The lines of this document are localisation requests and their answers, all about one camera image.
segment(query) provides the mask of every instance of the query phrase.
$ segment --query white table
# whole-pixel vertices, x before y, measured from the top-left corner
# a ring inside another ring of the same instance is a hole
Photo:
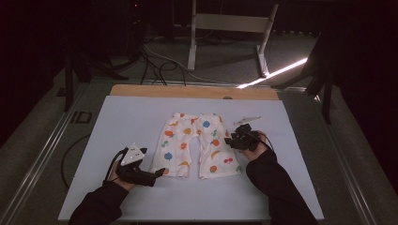
[[[161,129],[174,112],[217,113],[231,132],[243,116],[262,116],[253,129],[267,133],[279,162],[292,177],[314,216],[323,218],[293,129],[279,100],[223,100],[177,97],[107,97],[59,215],[68,220],[84,195],[101,185],[117,151],[136,142],[147,147],[141,169],[150,167]],[[267,197],[245,174],[248,160],[237,154],[243,173],[198,177],[199,142],[191,142],[188,178],[160,177],[154,187],[135,187],[121,208],[126,221],[259,221],[269,219]]]

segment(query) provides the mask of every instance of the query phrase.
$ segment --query baby pants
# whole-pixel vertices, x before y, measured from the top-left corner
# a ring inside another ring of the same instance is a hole
[[[201,144],[200,178],[241,173],[234,150],[224,141],[229,133],[221,117],[177,112],[164,126],[150,171],[166,168],[163,175],[187,177],[191,165],[190,141],[194,137]]]

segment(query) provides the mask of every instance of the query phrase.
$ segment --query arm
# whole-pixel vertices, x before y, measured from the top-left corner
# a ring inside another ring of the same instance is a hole
[[[120,204],[125,200],[134,184],[129,184],[117,178],[114,164],[108,182],[88,193],[75,209],[69,220],[69,225],[107,225],[120,218]]]
[[[246,173],[252,183],[268,196],[271,224],[318,224],[276,155],[262,143],[254,152],[243,151],[250,160]]]

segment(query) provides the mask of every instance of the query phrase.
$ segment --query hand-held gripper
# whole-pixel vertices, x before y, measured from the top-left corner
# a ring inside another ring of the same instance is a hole
[[[261,142],[267,148],[270,148],[265,142],[260,139],[260,134],[258,131],[252,131],[252,127],[249,124],[244,124],[239,126],[235,133],[231,134],[231,138],[224,138],[225,143],[229,144],[232,148],[239,150],[254,151],[257,148],[257,145]]]
[[[162,176],[165,169],[157,170],[155,173],[142,171],[139,166],[143,162],[146,150],[146,148],[140,148],[134,143],[131,148],[126,147],[119,151],[111,163],[105,181],[107,181],[116,159],[123,155],[117,164],[116,174],[118,178],[130,184],[153,187],[156,178]]]

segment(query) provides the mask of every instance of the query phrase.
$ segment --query led light strip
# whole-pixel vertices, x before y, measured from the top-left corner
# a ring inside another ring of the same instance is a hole
[[[266,79],[269,79],[269,78],[274,77],[274,76],[276,76],[276,75],[278,75],[278,74],[281,74],[281,73],[283,73],[283,72],[285,72],[285,71],[287,71],[287,70],[289,70],[289,69],[292,69],[292,68],[298,67],[298,66],[300,66],[300,65],[302,65],[302,64],[305,64],[305,63],[307,62],[307,59],[308,59],[308,58],[301,59],[300,61],[297,61],[296,63],[294,63],[294,64],[292,64],[292,65],[289,65],[289,66],[287,66],[287,67],[281,68],[281,69],[279,69],[279,70],[277,70],[277,71],[275,71],[275,72],[273,72],[273,73],[271,73],[271,74],[267,73],[267,74],[266,74],[266,76],[267,76],[266,78],[260,78],[260,79],[257,79],[257,80],[254,81],[254,82],[249,82],[249,83],[241,84],[241,85],[239,85],[237,88],[242,89],[242,88],[245,88],[245,87],[248,87],[248,86],[251,86],[251,85],[255,85],[255,84],[260,83],[260,82],[263,82],[263,81],[265,81]]]

